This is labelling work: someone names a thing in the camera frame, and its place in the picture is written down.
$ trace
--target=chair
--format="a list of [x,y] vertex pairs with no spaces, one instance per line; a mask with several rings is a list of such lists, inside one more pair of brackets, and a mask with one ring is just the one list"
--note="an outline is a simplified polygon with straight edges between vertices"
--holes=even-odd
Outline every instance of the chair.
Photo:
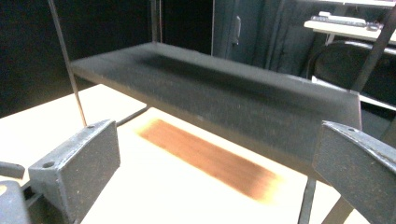
[[[324,46],[310,59],[306,77],[312,79],[315,76],[350,90],[372,47],[356,41],[336,41]],[[396,49],[385,49],[361,95],[396,105]],[[364,102],[361,107],[363,130],[380,139],[396,112]]]

